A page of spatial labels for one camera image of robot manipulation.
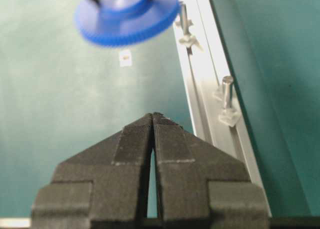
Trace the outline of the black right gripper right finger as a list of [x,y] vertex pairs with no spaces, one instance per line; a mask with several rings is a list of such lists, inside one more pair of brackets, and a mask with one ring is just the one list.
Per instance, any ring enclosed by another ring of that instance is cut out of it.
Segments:
[[166,229],[267,229],[268,207],[243,162],[153,115],[160,215]]

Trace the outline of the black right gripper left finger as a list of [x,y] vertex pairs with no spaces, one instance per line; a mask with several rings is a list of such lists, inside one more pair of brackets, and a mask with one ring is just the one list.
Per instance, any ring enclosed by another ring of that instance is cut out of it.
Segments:
[[32,206],[33,229],[136,229],[147,214],[151,114],[59,163]]

